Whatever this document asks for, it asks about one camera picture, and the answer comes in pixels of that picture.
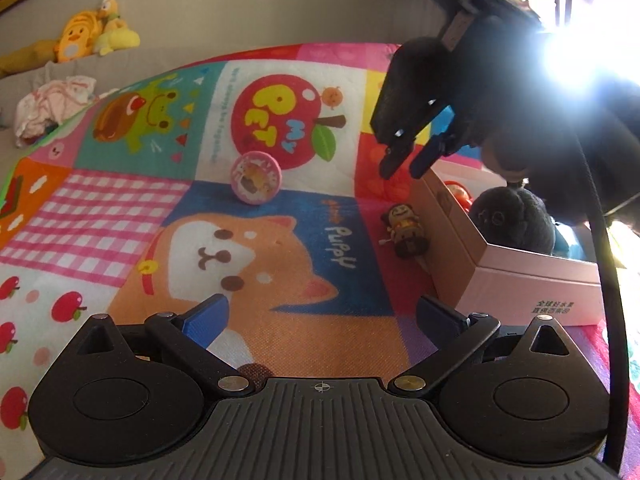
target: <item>yellow plush toy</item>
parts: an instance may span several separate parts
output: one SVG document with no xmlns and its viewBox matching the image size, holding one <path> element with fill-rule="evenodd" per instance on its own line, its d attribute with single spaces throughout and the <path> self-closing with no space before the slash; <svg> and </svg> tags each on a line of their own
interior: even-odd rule
<svg viewBox="0 0 640 480">
<path fill-rule="evenodd" d="M 90 56 L 94 42 L 102 34 L 102 22 L 94 10 L 78 12 L 66 24 L 56 47 L 58 63 L 78 57 Z"/>
<path fill-rule="evenodd" d="M 0 79 L 40 68 L 45 66 L 47 61 L 55 61 L 57 44 L 58 40 L 40 40 L 7 56 L 0 56 Z"/>
<path fill-rule="evenodd" d="M 114 50 L 140 46 L 140 36 L 119 15 L 117 0 L 103 0 L 97 15 L 104 21 L 104 32 L 95 41 L 94 53 L 106 56 Z"/>
<path fill-rule="evenodd" d="M 116 28 L 129 28 L 118 13 L 117 0 L 103 0 L 100 9 L 98 9 L 98 18 L 104 23 L 104 31 L 109 32 Z"/>
</svg>

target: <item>round pink toy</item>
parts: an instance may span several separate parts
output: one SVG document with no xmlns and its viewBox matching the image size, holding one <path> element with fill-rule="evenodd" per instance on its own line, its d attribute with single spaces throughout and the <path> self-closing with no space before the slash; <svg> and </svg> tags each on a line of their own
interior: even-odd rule
<svg viewBox="0 0 640 480">
<path fill-rule="evenodd" d="M 263 152 L 247 152 L 231 167 L 231 188 L 251 205 L 264 204 L 280 190 L 282 170 L 278 161 Z"/>
</svg>

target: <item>cardboard box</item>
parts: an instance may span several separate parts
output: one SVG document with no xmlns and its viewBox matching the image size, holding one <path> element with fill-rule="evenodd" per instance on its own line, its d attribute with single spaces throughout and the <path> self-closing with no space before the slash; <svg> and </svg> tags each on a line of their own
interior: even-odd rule
<svg viewBox="0 0 640 480">
<path fill-rule="evenodd" d="M 410 203 L 431 244 L 424 262 L 444 303 L 465 315 L 486 312 L 503 325 L 528 325 L 537 314 L 565 326 L 604 317 L 595 264 L 488 244 L 444 180 L 472 196 L 505 184 L 489 171 L 446 161 L 414 181 Z"/>
</svg>

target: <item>plush bear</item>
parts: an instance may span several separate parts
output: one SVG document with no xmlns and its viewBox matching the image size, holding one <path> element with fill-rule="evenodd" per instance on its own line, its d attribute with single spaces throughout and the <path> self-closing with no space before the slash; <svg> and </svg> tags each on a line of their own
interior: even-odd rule
<svg viewBox="0 0 640 480">
<path fill-rule="evenodd" d="M 551 254 L 556 227 L 545 204 L 523 187 L 494 187 L 476 198 L 469 218 L 493 245 Z"/>
</svg>

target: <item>red apple print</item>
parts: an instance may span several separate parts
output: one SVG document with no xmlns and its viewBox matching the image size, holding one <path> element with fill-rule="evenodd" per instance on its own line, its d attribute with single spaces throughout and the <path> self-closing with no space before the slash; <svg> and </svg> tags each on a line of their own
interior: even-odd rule
<svg viewBox="0 0 640 480">
<path fill-rule="evenodd" d="M 0 300 L 6 300 L 7 298 L 12 297 L 15 294 L 15 291 L 20 287 L 18 284 L 20 283 L 20 278 L 18 276 L 12 276 L 7 280 L 4 280 L 4 283 L 0 285 Z"/>
<path fill-rule="evenodd" d="M 0 420 L 9 430 L 27 427 L 27 394 L 14 386 L 0 401 Z"/>
<path fill-rule="evenodd" d="M 35 303 L 36 301 L 38 301 L 38 298 L 40 297 L 40 291 L 39 290 L 30 290 L 29 292 L 27 292 L 27 295 L 24 297 L 24 301 L 27 303 Z"/>
<path fill-rule="evenodd" d="M 321 110 L 321 96 L 308 81 L 285 74 L 261 77 L 236 101 L 231 136 L 240 153 L 269 153 L 283 170 L 302 166 L 315 155 L 331 160 L 336 149 L 331 128 L 342 128 L 346 119 L 319 117 Z"/>
<path fill-rule="evenodd" d="M 15 325 L 13 323 L 2 323 L 0 325 L 0 354 L 8 354 L 11 348 L 18 342 L 14 339 Z"/>
<path fill-rule="evenodd" d="M 36 353 L 33 355 L 33 364 L 36 366 L 44 366 L 48 365 L 51 361 L 51 350 L 49 350 L 46 346 L 42 348 L 38 348 Z"/>
<path fill-rule="evenodd" d="M 86 310 L 82 305 L 82 294 L 79 292 L 68 292 L 60 296 L 51 308 L 51 317 L 54 321 L 64 323 L 72 319 L 78 320 L 82 311 Z"/>
</svg>

